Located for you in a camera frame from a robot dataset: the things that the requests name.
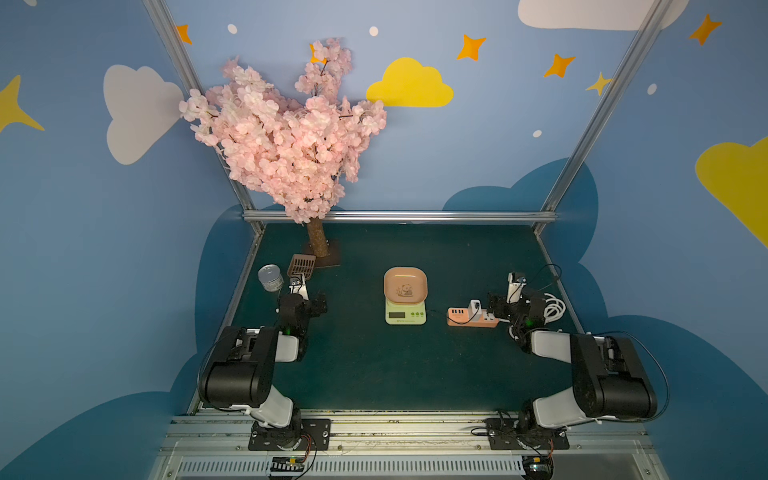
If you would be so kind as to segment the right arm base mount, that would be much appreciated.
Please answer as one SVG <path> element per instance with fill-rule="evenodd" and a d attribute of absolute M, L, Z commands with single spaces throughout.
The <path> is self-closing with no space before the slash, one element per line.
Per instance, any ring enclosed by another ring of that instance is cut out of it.
<path fill-rule="evenodd" d="M 536 423 L 531 409 L 521 411 L 522 416 L 498 410 L 484 420 L 483 431 L 492 450 L 568 450 L 570 442 L 563 428 L 550 429 Z"/>

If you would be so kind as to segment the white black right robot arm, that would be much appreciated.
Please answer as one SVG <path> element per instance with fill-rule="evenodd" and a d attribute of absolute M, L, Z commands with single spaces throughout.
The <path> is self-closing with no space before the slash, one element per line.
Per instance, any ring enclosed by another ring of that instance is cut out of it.
<path fill-rule="evenodd" d="M 638 422 L 658 414 L 658 397 L 633 341 L 613 335 L 550 330 L 564 301 L 514 284 L 489 296 L 488 314 L 509 322 L 508 333 L 526 353 L 570 367 L 571 386 L 524 404 L 516 430 L 556 431 L 590 421 Z"/>

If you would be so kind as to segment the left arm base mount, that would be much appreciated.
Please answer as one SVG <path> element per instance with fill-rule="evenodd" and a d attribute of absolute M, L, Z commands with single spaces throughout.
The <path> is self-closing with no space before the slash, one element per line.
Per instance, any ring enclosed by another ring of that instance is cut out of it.
<path fill-rule="evenodd" d="M 295 413 L 286 427 L 265 427 L 255 422 L 248 442 L 249 451 L 327 451 L 332 421 L 303 418 Z"/>

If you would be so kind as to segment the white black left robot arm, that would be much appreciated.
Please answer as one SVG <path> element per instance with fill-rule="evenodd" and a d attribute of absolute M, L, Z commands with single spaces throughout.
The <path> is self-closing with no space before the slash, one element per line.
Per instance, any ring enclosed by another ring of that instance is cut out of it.
<path fill-rule="evenodd" d="M 275 365 L 304 358 L 310 320 L 326 312 L 324 293 L 310 300 L 291 293 L 280 298 L 274 326 L 225 328 L 198 375 L 201 401 L 219 410 L 245 411 L 262 428 L 291 428 L 298 411 L 274 386 Z"/>

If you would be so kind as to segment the green electronic kitchen scale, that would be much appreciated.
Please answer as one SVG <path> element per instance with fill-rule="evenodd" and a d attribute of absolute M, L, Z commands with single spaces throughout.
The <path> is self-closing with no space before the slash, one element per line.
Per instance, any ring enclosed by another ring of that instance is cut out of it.
<path fill-rule="evenodd" d="M 389 325 L 423 325 L 426 323 L 425 302 L 399 303 L 387 299 L 385 321 Z"/>

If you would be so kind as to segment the orange power strip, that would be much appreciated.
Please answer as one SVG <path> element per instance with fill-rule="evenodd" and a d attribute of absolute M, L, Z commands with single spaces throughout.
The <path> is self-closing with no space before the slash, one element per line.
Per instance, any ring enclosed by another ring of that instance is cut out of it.
<path fill-rule="evenodd" d="M 451 327 L 466 328 L 495 328 L 499 320 L 489 315 L 486 309 L 482 309 L 482 318 L 473 322 L 469 321 L 468 308 L 454 308 L 447 310 L 447 325 Z"/>

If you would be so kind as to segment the white USB power adapter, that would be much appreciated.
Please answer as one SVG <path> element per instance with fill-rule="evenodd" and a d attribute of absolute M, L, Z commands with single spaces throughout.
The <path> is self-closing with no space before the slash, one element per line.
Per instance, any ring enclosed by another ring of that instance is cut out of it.
<path fill-rule="evenodd" d="M 472 299 L 468 307 L 468 318 L 470 322 L 482 318 L 482 306 L 479 299 Z"/>

